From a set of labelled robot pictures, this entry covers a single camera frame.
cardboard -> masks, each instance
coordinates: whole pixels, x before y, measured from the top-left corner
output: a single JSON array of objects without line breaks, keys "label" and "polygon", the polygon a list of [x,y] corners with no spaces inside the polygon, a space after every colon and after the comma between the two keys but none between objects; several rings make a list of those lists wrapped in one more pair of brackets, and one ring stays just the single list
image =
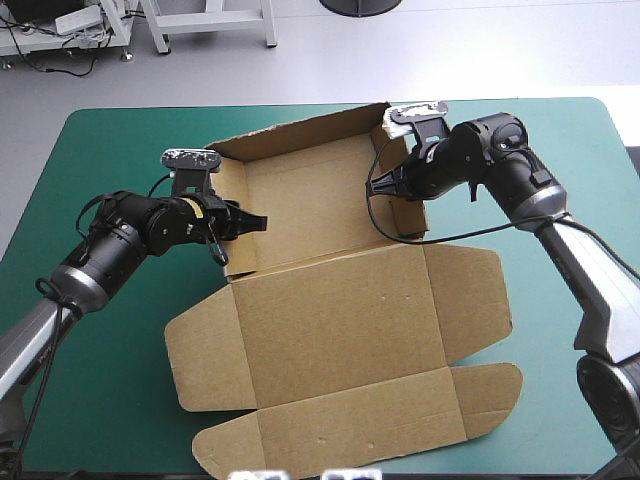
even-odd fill
[{"label": "cardboard", "polygon": [[[227,274],[235,276],[380,241],[367,214],[364,181],[386,142],[380,120],[388,104],[279,125],[209,145],[223,156],[214,177],[224,198],[269,216],[267,233],[229,243]],[[407,156],[396,139],[380,159],[386,170]],[[422,202],[373,199],[389,232],[421,235]]]},{"label": "cardboard", "polygon": [[[363,183],[386,107],[211,145],[225,156],[217,190],[269,216],[267,232],[229,245],[230,284],[165,332],[183,408],[256,410],[194,438],[216,478],[302,478],[463,442],[517,401],[517,367],[451,367],[511,332],[497,255],[390,244],[370,224]],[[382,170],[406,154],[389,143]],[[425,230],[423,208],[375,205],[386,229],[409,235]]]}]

white floor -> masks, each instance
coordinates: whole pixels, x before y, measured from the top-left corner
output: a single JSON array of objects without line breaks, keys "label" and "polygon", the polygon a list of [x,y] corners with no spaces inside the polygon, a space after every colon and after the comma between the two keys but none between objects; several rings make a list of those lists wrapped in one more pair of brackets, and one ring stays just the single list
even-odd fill
[{"label": "white floor", "polygon": [[173,53],[158,56],[140,21],[131,64],[112,50],[84,79],[0,72],[0,255],[65,118],[82,108],[595,96],[640,145],[640,0],[404,0],[367,19],[273,2],[275,49],[259,31],[222,32],[173,37]]}]

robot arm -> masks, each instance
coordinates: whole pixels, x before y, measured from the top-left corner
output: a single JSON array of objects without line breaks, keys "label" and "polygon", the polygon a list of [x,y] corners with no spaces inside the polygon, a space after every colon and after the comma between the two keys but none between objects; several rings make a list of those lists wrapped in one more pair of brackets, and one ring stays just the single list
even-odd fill
[{"label": "robot arm", "polygon": [[500,113],[449,130],[445,113],[442,103],[387,112],[387,131],[412,132],[417,144],[402,165],[371,180],[367,194],[432,200],[468,183],[475,201],[483,184],[517,228],[535,234],[584,311],[574,344],[587,352],[578,383],[619,454],[600,475],[640,476],[638,279],[569,216],[567,192],[529,148],[518,118]]},{"label": "robot arm", "polygon": [[81,216],[99,207],[89,233],[46,281],[53,292],[0,337],[0,474],[18,471],[14,444],[28,431],[22,394],[75,322],[104,308],[147,256],[200,243],[225,265],[222,241],[266,230],[266,217],[216,194],[211,175],[221,165],[218,153],[168,150],[162,163],[171,170],[172,195],[115,192],[90,201]]}]

black cable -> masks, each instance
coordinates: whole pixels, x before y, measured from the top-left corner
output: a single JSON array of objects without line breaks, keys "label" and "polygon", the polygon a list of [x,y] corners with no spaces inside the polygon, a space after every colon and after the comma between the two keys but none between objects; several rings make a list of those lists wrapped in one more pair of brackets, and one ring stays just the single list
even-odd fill
[{"label": "black cable", "polygon": [[4,29],[8,29],[12,27],[18,27],[21,29],[33,29],[37,32],[44,33],[45,35],[51,35],[53,37],[68,37],[68,36],[74,35],[73,33],[65,33],[60,35],[59,33],[54,32],[53,30],[49,30],[48,28],[42,28],[36,25],[29,25],[25,23],[12,22],[11,20],[7,20],[6,18],[4,18],[2,15],[0,15],[0,20],[2,20],[5,23],[5,25],[0,25],[0,28],[4,28]]},{"label": "black cable", "polygon": [[613,258],[616,262],[618,262],[635,279],[640,281],[640,273],[638,271],[636,271],[627,262],[625,262],[622,259],[622,257],[620,257],[620,255],[618,255],[615,252],[615,250],[613,250],[613,248],[611,248],[611,246],[600,235],[598,235],[595,231],[591,230],[590,228],[586,227],[585,225],[582,225],[581,223],[576,222],[573,219],[567,220],[566,218],[564,218],[564,217],[569,215],[568,212],[564,213],[560,217],[557,217],[557,216],[553,217],[553,216],[546,216],[546,215],[528,217],[528,218],[523,218],[523,219],[520,219],[520,220],[516,220],[514,222],[505,223],[504,225],[498,225],[497,227],[485,228],[485,229],[482,229],[482,230],[476,230],[476,231],[473,231],[473,232],[462,233],[462,234],[453,235],[453,236],[450,236],[450,237],[435,238],[433,240],[406,240],[406,239],[404,239],[402,237],[397,237],[397,236],[394,236],[394,235],[391,235],[391,234],[385,232],[382,229],[382,227],[380,227],[380,225],[376,221],[375,215],[373,214],[373,210],[371,208],[371,197],[369,195],[369,190],[370,190],[370,185],[371,185],[371,178],[373,177],[373,172],[375,171],[376,167],[378,166],[378,164],[380,162],[380,157],[382,156],[382,153],[384,152],[385,148],[389,145],[389,143],[391,143],[391,141],[392,141],[392,139],[387,140],[387,142],[382,146],[382,148],[380,149],[380,151],[376,155],[376,158],[374,159],[373,163],[371,164],[371,168],[369,169],[369,174],[367,176],[367,184],[366,184],[366,192],[365,192],[366,200],[367,200],[367,211],[369,212],[369,217],[371,218],[371,223],[373,223],[373,226],[375,227],[375,229],[382,236],[388,238],[389,240],[393,240],[394,242],[404,243],[404,244],[407,244],[407,245],[432,245],[432,244],[435,244],[435,243],[444,243],[444,242],[450,242],[450,241],[453,241],[453,240],[462,240],[464,238],[476,237],[476,236],[479,236],[479,235],[486,235],[488,233],[494,233],[494,232],[498,232],[500,230],[506,230],[508,228],[517,227],[518,225],[522,225],[524,223],[529,223],[529,222],[543,222],[543,223],[544,222],[548,222],[548,223],[557,222],[557,223],[560,223],[562,225],[566,225],[568,227],[574,228],[576,230],[579,230],[579,231],[589,235],[591,238],[593,238],[596,242],[598,242],[600,244],[600,246],[611,256],[611,258]]},{"label": "black cable", "polygon": [[[108,48],[109,44],[111,43],[111,38],[112,37],[113,37],[113,32],[109,32],[109,38],[107,40],[106,45],[100,46],[98,44],[98,47],[97,47],[96,50],[100,51],[100,50],[104,50],[104,49]],[[86,77],[87,75],[91,74],[91,72],[93,72],[93,67],[95,66],[97,61],[98,61],[98,55],[97,55],[97,52],[96,52],[96,54],[91,59],[91,64],[89,65],[89,69],[84,73],[76,73],[76,72],[72,72],[70,70],[64,70],[64,69],[58,69],[58,68],[45,68],[44,69],[44,73],[66,73],[67,75],[71,75],[72,77],[82,78],[82,77]]]},{"label": "black cable", "polygon": [[591,230],[589,227],[582,225],[581,223],[576,222],[575,220],[567,220],[566,218],[561,218],[556,220],[556,222],[566,225],[571,228],[575,228],[576,230],[580,230],[583,233],[586,233],[590,237],[592,237],[596,242],[600,244],[600,246],[609,254],[611,257],[618,262],[625,270],[627,270],[633,277],[637,280],[640,280],[640,273],[638,273],[631,265],[625,262],[620,255],[618,255],[613,248],[596,232]]},{"label": "black cable", "polygon": [[[46,292],[43,289],[42,285],[46,285],[50,289],[50,291]],[[36,280],[36,288],[46,297],[49,297],[51,300],[57,303],[56,317],[54,320],[53,332],[51,333],[51,339],[49,340],[49,345],[47,346],[48,353],[46,354],[47,356],[45,360],[44,372],[42,374],[42,379],[40,380],[38,393],[36,394],[33,406],[31,407],[29,420],[27,421],[27,425],[24,429],[24,432],[22,433],[20,446],[18,447],[14,463],[11,466],[11,471],[9,473],[9,480],[19,479],[22,475],[22,458],[24,457],[24,451],[27,448],[27,444],[29,443],[29,438],[31,437],[31,432],[33,431],[33,427],[40,410],[40,405],[42,404],[42,399],[44,398],[45,389],[47,388],[49,378],[51,377],[51,369],[53,367],[53,360],[58,349],[58,340],[60,339],[60,331],[62,325],[62,311],[64,306],[62,304],[62,295],[60,293],[60,290],[58,290],[55,285],[53,285],[49,280],[45,278],[39,278],[38,280]]]},{"label": "black cable", "polygon": [[[0,17],[0,20],[2,20],[3,22],[7,23],[7,21]],[[16,50],[18,52],[18,56],[20,57],[20,60],[22,60],[23,63],[25,63],[26,65],[28,65],[29,67],[31,67],[33,70],[40,72],[40,73],[66,73],[67,75],[71,75],[72,77],[77,77],[77,78],[82,78],[82,77],[86,77],[87,75],[91,74],[91,72],[93,72],[93,67],[95,66],[96,62],[98,61],[98,55],[96,53],[96,55],[94,55],[94,57],[91,59],[91,64],[89,65],[89,69],[84,72],[84,73],[76,73],[76,72],[72,72],[70,70],[65,70],[65,69],[58,69],[58,68],[40,68],[37,65],[33,64],[27,57],[26,55],[24,55],[22,53],[22,50],[20,49],[20,45],[18,45],[18,41],[16,40],[15,35],[13,34],[13,29],[16,28],[15,26],[9,26],[9,34],[11,35],[11,39],[13,40],[13,44],[16,47]],[[113,32],[109,32],[109,39],[107,40],[106,45],[101,46],[100,43],[98,43],[98,47],[97,47],[97,51],[100,50],[104,50],[106,49],[109,44],[111,43],[111,38],[113,37]],[[65,41],[63,43],[63,46],[66,45],[71,39]]]},{"label": "black cable", "polygon": [[171,178],[171,174],[168,173],[167,175],[165,175],[164,177],[159,179],[156,183],[154,183],[153,187],[151,187],[151,190],[149,190],[149,193],[147,193],[147,197],[150,197],[151,195],[153,195],[153,192],[156,191],[156,188],[158,188],[162,182],[164,182],[165,180],[168,180],[170,178]]},{"label": "black cable", "polygon": [[434,238],[432,240],[407,240],[407,239],[402,238],[402,237],[391,235],[390,233],[387,233],[387,232],[384,231],[384,229],[378,224],[378,222],[377,222],[377,220],[375,218],[375,215],[373,213],[373,209],[371,207],[371,196],[369,195],[369,187],[371,185],[371,179],[373,177],[373,172],[375,171],[376,167],[378,166],[378,164],[380,162],[380,157],[382,156],[382,153],[384,152],[385,148],[387,148],[387,146],[389,145],[389,143],[391,143],[392,140],[393,139],[389,139],[389,140],[387,140],[385,142],[385,144],[378,151],[375,159],[373,160],[373,163],[371,164],[371,168],[369,169],[369,174],[367,175],[367,184],[366,184],[366,189],[365,189],[365,197],[366,197],[366,202],[367,202],[367,211],[369,212],[369,218],[371,219],[371,223],[373,224],[375,229],[383,237],[386,237],[389,240],[393,240],[394,242],[404,243],[405,245],[433,245],[433,244],[436,244],[436,243],[451,242],[453,240],[462,240],[462,239],[465,239],[465,238],[477,237],[479,235],[486,235],[488,233],[499,232],[501,230],[506,230],[508,228],[517,227],[518,225],[522,225],[524,223],[530,223],[530,222],[553,222],[554,221],[554,217],[551,217],[551,216],[548,216],[548,215],[540,215],[540,216],[535,216],[535,217],[523,218],[523,219],[520,219],[520,220],[516,220],[514,222],[509,222],[509,223],[505,223],[503,225],[498,225],[496,227],[484,228],[482,230],[475,230],[473,232],[461,233],[459,235],[453,235],[453,236],[450,236],[450,237]]}]

green table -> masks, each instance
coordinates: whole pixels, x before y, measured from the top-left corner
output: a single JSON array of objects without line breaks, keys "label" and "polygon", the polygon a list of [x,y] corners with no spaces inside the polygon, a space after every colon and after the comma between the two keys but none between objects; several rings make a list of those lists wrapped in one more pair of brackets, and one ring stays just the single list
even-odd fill
[{"label": "green table", "polygon": [[[78,242],[73,222],[86,200],[146,192],[165,171],[169,147],[212,140],[345,108],[344,105],[84,110],[51,154],[0,263],[2,330],[37,301],[33,281]],[[453,123],[510,111],[570,192],[571,211],[632,264],[640,264],[638,177],[601,103],[593,99],[451,102]],[[167,193],[164,185],[160,193]],[[505,221],[486,191],[470,205],[459,187],[429,204],[434,235]],[[502,257],[513,334],[464,363],[512,361],[525,375],[512,416],[466,444],[381,464],[387,472],[591,472],[613,454],[575,382],[573,338],[581,311],[537,241],[507,231],[461,242]],[[31,470],[198,472],[191,439],[240,413],[188,413],[178,405],[163,329],[223,286],[206,248],[150,258],[102,312],[64,342],[26,455]]]}]

